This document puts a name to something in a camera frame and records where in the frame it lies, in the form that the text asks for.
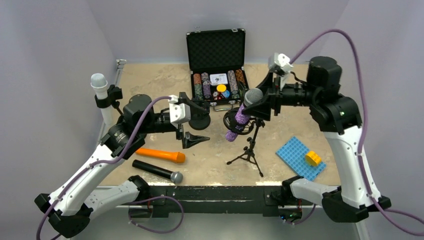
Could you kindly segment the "orange microphone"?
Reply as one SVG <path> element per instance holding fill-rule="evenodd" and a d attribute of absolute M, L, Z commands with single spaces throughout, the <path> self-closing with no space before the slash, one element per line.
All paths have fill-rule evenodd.
<path fill-rule="evenodd" d="M 151 158 L 167 160 L 176 164 L 182 164 L 186 161 L 186 155 L 181 152 L 169 152 L 163 150 L 139 148 L 135 151 L 137 155 Z"/>

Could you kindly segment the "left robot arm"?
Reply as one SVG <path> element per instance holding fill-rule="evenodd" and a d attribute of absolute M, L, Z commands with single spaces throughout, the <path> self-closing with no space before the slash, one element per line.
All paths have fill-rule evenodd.
<path fill-rule="evenodd" d="M 208 140 L 206 136 L 184 131 L 184 123 L 210 119 L 206 101 L 190 99 L 184 92 L 164 99 L 168 108 L 156 113 L 153 109 L 156 99 L 146 94 L 130 98 L 117 123 L 101 138 L 83 166 L 57 190 L 35 198 L 35 204 L 44 214 L 43 222 L 49 222 L 60 236 L 72 238 L 106 211 L 123 204 L 142 205 L 155 199 L 148 183 L 138 175 L 108 190 L 96 189 L 145 144 L 148 134 L 174 132 L 184 149 Z"/>

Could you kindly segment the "black clip microphone stand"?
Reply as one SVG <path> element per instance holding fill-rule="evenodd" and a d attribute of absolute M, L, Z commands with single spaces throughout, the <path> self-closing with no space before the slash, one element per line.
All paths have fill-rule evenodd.
<path fill-rule="evenodd" d="M 240 102 L 245 106 L 248 107 L 253 104 L 253 100 L 255 99 L 255 93 L 251 90 L 249 90 L 248 87 L 246 87 L 243 83 L 238 82 L 237 83 L 238 92 L 239 92 L 239 99 Z"/>

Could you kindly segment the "black silver-mesh microphone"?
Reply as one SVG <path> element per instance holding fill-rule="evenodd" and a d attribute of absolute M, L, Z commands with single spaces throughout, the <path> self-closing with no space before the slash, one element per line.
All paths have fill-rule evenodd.
<path fill-rule="evenodd" d="M 180 184 L 184 178 L 183 174 L 179 171 L 171 171 L 140 160 L 134 160 L 132 167 L 170 180 L 174 184 Z"/>

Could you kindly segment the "black shock-mount microphone stand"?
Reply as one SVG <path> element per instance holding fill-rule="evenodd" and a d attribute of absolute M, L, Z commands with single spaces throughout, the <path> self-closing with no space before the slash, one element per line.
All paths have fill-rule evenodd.
<path fill-rule="evenodd" d="M 191 116 L 191 119 L 188 122 L 191 128 L 193 128 L 194 130 L 199 130 L 199 131 L 206 129 L 210 125 L 210 123 L 211 123 L 210 114 Z"/>

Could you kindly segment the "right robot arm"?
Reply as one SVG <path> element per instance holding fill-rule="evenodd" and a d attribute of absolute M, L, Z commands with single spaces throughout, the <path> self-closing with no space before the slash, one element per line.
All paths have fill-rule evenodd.
<path fill-rule="evenodd" d="M 295 176 L 282 182 L 276 200 L 282 206 L 306 200 L 321 206 L 336 223 L 357 223 L 368 218 L 371 212 L 388 209 L 391 200 L 381 195 L 373 183 L 365 150 L 360 144 L 365 123 L 358 104 L 339 92 L 342 68 L 331 57 L 315 56 L 308 64 L 306 81 L 288 83 L 292 68 L 288 56 L 273 54 L 268 60 L 268 74 L 257 86 L 263 96 L 244 113 L 268 121 L 280 113 L 282 106 L 308 107 L 330 146 L 340 186 Z"/>

